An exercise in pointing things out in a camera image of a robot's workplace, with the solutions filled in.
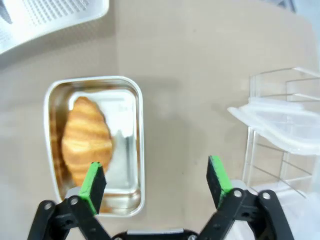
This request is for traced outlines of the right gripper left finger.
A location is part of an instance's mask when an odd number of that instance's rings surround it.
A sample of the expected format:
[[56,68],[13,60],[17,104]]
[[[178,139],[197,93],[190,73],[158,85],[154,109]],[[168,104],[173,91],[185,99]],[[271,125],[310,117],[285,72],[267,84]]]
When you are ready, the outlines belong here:
[[39,203],[27,238],[65,240],[70,229],[78,228],[86,240],[110,240],[110,235],[96,219],[106,184],[101,163],[91,163],[78,194],[59,204],[52,200]]

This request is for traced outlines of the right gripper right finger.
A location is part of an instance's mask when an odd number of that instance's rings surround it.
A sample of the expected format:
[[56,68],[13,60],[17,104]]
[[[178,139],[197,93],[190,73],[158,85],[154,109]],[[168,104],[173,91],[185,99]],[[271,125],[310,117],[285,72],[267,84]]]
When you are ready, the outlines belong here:
[[246,222],[256,240],[292,240],[293,233],[276,193],[251,193],[233,187],[219,157],[208,157],[207,184],[215,213],[198,234],[199,240],[223,240],[236,221]]

